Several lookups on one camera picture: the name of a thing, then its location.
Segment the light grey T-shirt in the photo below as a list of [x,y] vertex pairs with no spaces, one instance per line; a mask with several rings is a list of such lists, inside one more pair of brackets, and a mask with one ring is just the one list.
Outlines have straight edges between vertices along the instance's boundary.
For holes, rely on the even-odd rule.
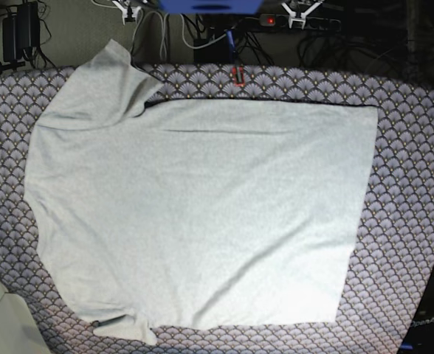
[[24,198],[58,293],[97,336],[336,319],[373,107],[173,100],[110,41],[33,128]]

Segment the red table clamp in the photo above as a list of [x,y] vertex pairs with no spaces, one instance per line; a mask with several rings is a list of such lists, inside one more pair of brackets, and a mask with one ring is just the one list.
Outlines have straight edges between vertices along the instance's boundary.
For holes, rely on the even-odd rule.
[[232,67],[232,78],[235,86],[237,87],[245,86],[244,67],[243,66]]

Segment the black power adapter box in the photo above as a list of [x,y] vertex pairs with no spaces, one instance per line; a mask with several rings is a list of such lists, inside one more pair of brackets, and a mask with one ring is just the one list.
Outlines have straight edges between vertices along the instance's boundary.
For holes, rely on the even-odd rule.
[[206,46],[203,49],[196,49],[193,51],[193,62],[199,64],[217,63],[228,64],[230,63],[230,51],[226,38],[217,41],[214,44]]

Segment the black power strip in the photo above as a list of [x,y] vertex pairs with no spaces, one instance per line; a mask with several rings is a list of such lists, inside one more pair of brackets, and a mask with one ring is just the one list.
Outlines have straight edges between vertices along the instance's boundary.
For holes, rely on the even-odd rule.
[[341,20],[334,18],[308,17],[305,20],[292,18],[289,15],[262,14],[258,16],[262,27],[288,29],[341,32]]

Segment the fan-patterned grey tablecloth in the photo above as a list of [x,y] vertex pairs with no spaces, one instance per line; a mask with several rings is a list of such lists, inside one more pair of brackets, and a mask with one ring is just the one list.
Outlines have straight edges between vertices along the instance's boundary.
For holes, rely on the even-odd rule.
[[0,77],[0,279],[27,303],[53,353],[395,353],[434,266],[434,87],[347,72],[247,66],[147,65],[162,81],[155,103],[243,98],[374,105],[379,123],[358,239],[331,324],[156,331],[158,344],[100,338],[60,298],[38,258],[23,199],[33,126],[70,68]]

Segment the black power brick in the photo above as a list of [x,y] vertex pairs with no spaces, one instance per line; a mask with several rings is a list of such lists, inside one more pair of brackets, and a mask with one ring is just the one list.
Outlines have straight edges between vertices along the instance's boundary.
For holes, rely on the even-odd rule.
[[2,20],[4,61],[33,60],[34,50],[40,46],[40,18],[38,2],[23,2]]

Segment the blue mount plate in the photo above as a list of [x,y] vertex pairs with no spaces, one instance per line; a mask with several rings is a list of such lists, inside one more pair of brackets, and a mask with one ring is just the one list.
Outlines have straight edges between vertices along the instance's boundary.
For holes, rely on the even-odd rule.
[[173,14],[253,14],[261,0],[161,0],[160,7]]

